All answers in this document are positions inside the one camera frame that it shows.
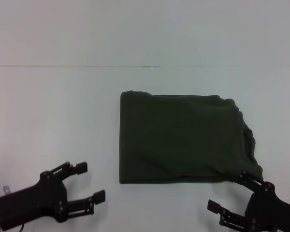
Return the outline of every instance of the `cable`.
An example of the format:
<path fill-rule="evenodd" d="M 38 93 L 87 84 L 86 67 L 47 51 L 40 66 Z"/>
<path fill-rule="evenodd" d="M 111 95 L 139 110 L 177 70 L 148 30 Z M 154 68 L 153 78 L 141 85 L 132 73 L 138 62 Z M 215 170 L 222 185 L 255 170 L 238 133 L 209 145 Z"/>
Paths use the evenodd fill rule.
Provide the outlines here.
<path fill-rule="evenodd" d="M 20 231 L 19 231 L 19 232 L 22 232 L 22 231 L 23 231 L 24 226 L 25 226 L 25 224 L 22 224 L 22 225 L 21 225 L 21 228 L 20 228 Z"/>

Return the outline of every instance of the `white backdrop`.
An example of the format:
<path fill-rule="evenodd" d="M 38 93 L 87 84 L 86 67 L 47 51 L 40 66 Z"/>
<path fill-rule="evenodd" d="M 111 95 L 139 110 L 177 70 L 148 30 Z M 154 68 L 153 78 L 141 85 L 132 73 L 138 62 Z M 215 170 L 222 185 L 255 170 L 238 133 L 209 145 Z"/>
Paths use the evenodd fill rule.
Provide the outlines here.
<path fill-rule="evenodd" d="M 243 186 L 119 183 L 127 90 L 234 99 L 264 179 L 290 203 L 290 1 L 0 0 L 0 196 L 87 161 L 65 181 L 69 199 L 107 198 L 93 216 L 24 232 L 231 231 L 207 201 L 243 214 Z"/>

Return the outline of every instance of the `white wall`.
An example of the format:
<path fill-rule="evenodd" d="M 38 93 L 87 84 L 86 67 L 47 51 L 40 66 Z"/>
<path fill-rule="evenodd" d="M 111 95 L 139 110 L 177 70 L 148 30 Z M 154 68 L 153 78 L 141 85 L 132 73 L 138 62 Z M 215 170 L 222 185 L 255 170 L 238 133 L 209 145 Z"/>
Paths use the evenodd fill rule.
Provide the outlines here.
<path fill-rule="evenodd" d="M 70 199 L 107 193 L 93 217 L 25 232 L 230 231 L 208 199 L 244 214 L 251 192 L 232 183 L 119 184 L 126 90 L 233 98 L 290 203 L 290 0 L 0 0 L 0 195 L 68 160 L 89 167 Z"/>

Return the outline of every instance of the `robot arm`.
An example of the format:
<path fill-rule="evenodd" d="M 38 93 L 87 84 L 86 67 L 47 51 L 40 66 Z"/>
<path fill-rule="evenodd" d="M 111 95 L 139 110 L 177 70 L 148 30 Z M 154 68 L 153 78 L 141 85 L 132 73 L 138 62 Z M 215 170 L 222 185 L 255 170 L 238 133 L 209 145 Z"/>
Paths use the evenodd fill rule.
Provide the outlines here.
<path fill-rule="evenodd" d="M 245 171 L 233 181 L 254 193 L 248 202 L 245 216 L 234 214 L 209 200 L 207 209 L 220 214 L 220 225 L 240 232 L 290 232 L 290 204 L 276 196 L 272 183 L 261 181 Z"/>
<path fill-rule="evenodd" d="M 76 166 L 66 162 L 51 171 L 42 172 L 36 185 L 0 197 L 0 228 L 5 231 L 43 216 L 64 222 L 69 218 L 92 215 L 94 204 L 105 201 L 105 191 L 69 202 L 62 183 L 71 175 L 85 172 L 86 162 Z"/>

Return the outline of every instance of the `folded shirt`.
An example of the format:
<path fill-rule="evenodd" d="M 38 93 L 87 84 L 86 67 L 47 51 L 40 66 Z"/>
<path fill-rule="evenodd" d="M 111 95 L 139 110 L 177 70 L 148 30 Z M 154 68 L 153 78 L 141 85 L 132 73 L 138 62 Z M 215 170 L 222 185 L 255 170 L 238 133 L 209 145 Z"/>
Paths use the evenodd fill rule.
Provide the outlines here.
<path fill-rule="evenodd" d="M 217 182 L 245 170 L 262 179 L 255 139 L 232 99 L 123 92 L 120 183 Z"/>

